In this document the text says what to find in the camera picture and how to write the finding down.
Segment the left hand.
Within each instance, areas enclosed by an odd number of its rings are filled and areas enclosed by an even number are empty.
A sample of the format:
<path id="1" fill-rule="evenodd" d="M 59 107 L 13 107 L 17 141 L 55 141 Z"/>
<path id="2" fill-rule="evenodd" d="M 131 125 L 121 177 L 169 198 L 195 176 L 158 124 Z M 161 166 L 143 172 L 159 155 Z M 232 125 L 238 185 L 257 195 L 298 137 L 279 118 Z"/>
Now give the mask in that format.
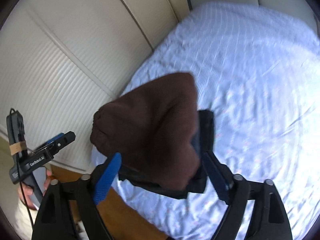
<path id="1" fill-rule="evenodd" d="M 52 180 L 52 172 L 39 167 L 24 180 L 18 182 L 18 197 L 29 210 L 38 210 Z"/>

